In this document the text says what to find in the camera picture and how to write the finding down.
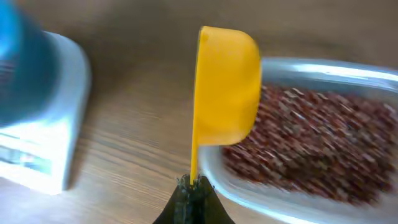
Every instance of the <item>yellow measuring cup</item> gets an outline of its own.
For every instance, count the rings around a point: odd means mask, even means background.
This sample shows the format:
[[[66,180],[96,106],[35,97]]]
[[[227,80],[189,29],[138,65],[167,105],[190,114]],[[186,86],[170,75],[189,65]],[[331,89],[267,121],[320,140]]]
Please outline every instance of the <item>yellow measuring cup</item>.
[[[244,32],[202,27],[198,43],[193,110],[191,184],[198,145],[228,145],[244,139],[256,118],[261,58]]]

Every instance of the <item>wooden table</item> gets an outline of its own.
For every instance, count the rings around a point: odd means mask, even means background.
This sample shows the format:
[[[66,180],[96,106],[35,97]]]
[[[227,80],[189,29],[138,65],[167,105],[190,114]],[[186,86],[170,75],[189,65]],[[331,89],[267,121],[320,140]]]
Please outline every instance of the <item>wooden table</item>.
[[[1,223],[152,223],[189,171],[198,30],[241,29],[265,56],[398,67],[395,0],[19,0],[78,42],[93,89],[71,189],[0,179]],[[236,223],[278,223],[221,197]]]

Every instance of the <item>scale display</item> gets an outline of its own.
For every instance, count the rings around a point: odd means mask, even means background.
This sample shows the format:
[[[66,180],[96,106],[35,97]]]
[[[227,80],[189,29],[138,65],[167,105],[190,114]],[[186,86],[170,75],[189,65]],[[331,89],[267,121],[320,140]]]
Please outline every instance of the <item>scale display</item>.
[[[51,175],[52,161],[43,159],[33,154],[0,146],[0,161],[12,165],[26,167]]]

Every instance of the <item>plastic container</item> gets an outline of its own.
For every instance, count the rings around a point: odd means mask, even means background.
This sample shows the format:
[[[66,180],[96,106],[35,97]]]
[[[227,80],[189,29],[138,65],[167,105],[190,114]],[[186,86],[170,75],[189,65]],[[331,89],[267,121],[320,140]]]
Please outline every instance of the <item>plastic container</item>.
[[[398,108],[397,75],[397,71],[348,62],[294,58],[262,60],[263,83],[349,93],[382,100],[395,108]],[[381,194],[379,204],[374,207],[354,207],[322,197],[250,183],[224,169],[219,146],[201,147],[200,163],[219,193],[287,223],[398,223],[397,194]],[[398,189],[398,176],[393,177],[393,182]]]
[[[0,1],[0,128],[32,121],[47,106],[56,61],[48,36],[12,1]]]

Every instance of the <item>white container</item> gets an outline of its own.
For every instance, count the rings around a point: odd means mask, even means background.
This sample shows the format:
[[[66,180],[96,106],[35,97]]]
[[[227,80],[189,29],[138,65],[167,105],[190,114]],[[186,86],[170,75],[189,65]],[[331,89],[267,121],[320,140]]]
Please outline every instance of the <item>white container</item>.
[[[398,108],[398,72],[330,60],[265,58],[262,82],[318,91],[350,93]],[[228,199],[287,223],[398,223],[398,194],[381,194],[371,207],[254,184],[230,174],[219,146],[200,147],[200,163],[215,189]],[[393,176],[398,190],[398,175]]]

